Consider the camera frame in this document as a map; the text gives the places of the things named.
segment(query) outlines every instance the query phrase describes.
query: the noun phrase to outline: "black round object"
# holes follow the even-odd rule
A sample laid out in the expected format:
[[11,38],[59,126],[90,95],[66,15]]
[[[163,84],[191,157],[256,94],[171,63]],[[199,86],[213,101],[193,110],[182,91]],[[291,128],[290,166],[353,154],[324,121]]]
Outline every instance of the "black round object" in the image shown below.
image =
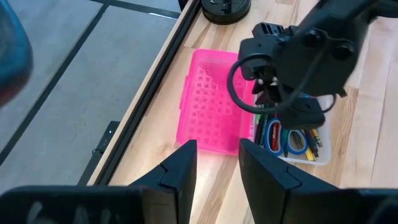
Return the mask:
[[381,0],[375,10],[378,16],[398,18],[398,0]]
[[212,23],[228,25],[243,19],[251,0],[201,0],[203,15]]

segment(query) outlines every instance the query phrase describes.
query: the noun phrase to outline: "black cable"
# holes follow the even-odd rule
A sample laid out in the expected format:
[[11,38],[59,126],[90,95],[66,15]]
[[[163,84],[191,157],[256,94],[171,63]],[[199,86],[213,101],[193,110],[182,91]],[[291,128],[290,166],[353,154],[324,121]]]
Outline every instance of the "black cable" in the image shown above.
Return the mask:
[[276,113],[280,110],[284,110],[286,108],[288,108],[293,101],[299,96],[299,94],[302,92],[302,90],[304,89],[304,86],[307,84],[307,82],[309,81],[309,79],[313,76],[313,74],[315,73],[315,70],[318,67],[319,61],[322,59],[324,54],[324,50],[320,50],[317,55],[314,58],[314,61],[311,63],[310,67],[308,68],[307,73],[305,74],[303,80],[301,81],[301,83],[298,85],[297,88],[295,88],[295,90],[290,94],[289,98],[287,100],[282,101],[278,106],[273,107],[273,108],[256,108],[250,105],[245,104],[245,102],[243,102],[241,99],[239,99],[238,94],[236,94],[236,91],[234,89],[233,86],[233,77],[235,75],[235,72],[237,71],[237,69],[243,65],[244,63],[253,60],[253,59],[263,59],[263,60],[267,60],[269,58],[268,55],[265,54],[260,54],[260,53],[256,53],[256,54],[251,54],[248,55],[247,57],[238,60],[237,62],[235,62],[232,67],[231,70],[228,73],[228,77],[227,77],[227,89],[229,94],[231,95],[232,101],[241,109],[249,112],[249,113],[254,113],[254,114],[268,114],[268,113]]

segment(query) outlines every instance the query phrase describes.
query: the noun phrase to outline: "pink pencil case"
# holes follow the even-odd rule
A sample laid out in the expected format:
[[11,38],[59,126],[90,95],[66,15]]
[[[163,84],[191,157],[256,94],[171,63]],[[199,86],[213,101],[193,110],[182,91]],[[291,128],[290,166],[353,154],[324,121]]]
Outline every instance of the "pink pencil case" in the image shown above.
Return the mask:
[[[196,139],[199,150],[237,154],[239,139],[253,136],[252,114],[236,106],[227,91],[226,78],[238,55],[198,49],[193,53],[180,101],[177,142]],[[254,104],[253,82],[235,74],[234,87],[240,99]]]

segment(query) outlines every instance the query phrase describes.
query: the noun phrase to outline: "wooden table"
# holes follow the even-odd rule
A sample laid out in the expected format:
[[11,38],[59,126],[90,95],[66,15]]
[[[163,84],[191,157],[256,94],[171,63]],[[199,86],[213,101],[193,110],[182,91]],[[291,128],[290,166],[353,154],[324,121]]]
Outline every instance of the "wooden table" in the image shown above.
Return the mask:
[[[259,22],[298,24],[317,0],[252,0],[251,11],[229,26],[210,24],[201,12],[188,31],[160,88],[141,119],[109,184],[127,185],[176,150],[175,137],[184,77],[195,49],[238,52]],[[149,84],[171,36],[187,15],[187,7],[148,72],[112,138],[89,184],[93,184],[109,153]],[[398,20],[378,19],[370,28],[357,69],[331,115],[332,159],[327,166],[297,164],[301,169],[340,187],[398,187]],[[252,223],[236,156],[198,153],[197,185],[191,223]]]

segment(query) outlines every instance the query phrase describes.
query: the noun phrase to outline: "blue scissors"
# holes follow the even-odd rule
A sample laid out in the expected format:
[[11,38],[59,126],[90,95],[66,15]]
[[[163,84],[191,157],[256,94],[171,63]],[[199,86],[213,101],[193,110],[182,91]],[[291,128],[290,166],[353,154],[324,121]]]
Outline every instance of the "blue scissors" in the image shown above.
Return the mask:
[[[272,131],[272,125],[275,123],[279,123],[279,128],[278,130],[278,137],[277,137],[277,150],[273,151],[271,149],[271,139],[270,139],[270,133]],[[305,133],[302,130],[288,130],[286,139],[283,139],[282,133],[285,130],[282,125],[280,125],[280,121],[278,118],[272,118],[267,124],[266,124],[266,129],[264,131],[264,148],[273,153],[276,156],[280,156],[283,152],[284,149],[286,149],[289,153],[292,153],[293,155],[301,155],[304,154],[305,151],[308,148],[308,140],[305,137]],[[300,149],[297,149],[297,146],[293,146],[290,138],[292,138],[293,133],[298,134],[299,138],[302,140],[302,145],[303,147]]]

